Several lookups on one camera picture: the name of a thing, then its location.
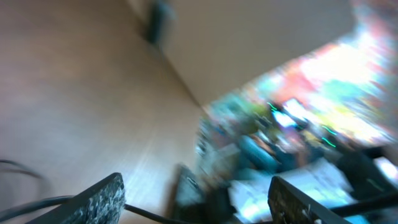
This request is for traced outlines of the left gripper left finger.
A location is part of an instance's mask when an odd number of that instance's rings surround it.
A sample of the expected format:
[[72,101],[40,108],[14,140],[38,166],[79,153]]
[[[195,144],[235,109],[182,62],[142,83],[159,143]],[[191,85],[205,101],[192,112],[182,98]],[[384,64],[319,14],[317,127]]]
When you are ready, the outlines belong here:
[[125,202],[123,178],[115,172],[28,224],[117,224]]

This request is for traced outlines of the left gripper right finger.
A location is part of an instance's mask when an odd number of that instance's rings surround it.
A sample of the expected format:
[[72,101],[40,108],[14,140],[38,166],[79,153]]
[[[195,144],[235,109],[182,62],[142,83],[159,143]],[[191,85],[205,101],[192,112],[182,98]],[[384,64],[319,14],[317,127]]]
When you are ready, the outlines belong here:
[[326,208],[281,177],[274,176],[268,191],[273,224],[347,223],[350,208]]

